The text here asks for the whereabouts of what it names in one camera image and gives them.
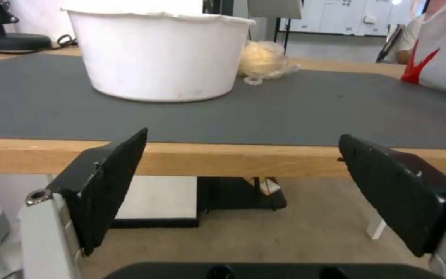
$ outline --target white bowl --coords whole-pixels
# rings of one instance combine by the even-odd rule
[[[92,86],[108,95],[184,102],[228,93],[254,21],[213,14],[67,8]]]

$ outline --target red logo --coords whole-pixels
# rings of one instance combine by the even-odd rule
[[[414,49],[412,50],[411,58],[407,67],[405,68],[405,72],[402,76],[403,81],[407,81],[408,83],[419,84],[419,76],[423,71],[423,68],[430,62],[435,55],[439,52],[439,48],[432,53],[430,53],[423,61],[419,62],[419,64],[414,64],[414,55],[416,54],[417,45],[419,44],[419,40],[416,41],[414,45]]]

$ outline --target floor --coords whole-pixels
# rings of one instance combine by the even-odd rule
[[[374,210],[356,185],[341,179],[280,179],[288,207],[210,212],[195,229],[110,230],[84,263],[100,278],[136,262],[404,263],[426,268],[386,230],[365,233]]]
[[[374,63],[385,38],[292,33],[287,55],[294,58]]]

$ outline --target gray table mat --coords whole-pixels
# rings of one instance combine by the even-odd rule
[[[378,74],[299,71],[194,103],[143,103],[94,90],[80,57],[0,61],[0,138],[336,146],[349,133],[381,145],[446,148],[446,94]]]

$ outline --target person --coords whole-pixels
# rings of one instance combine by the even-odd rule
[[[419,31],[425,14],[413,19],[405,28],[396,44],[396,61],[399,64],[407,64],[410,60],[412,49],[416,44]]]

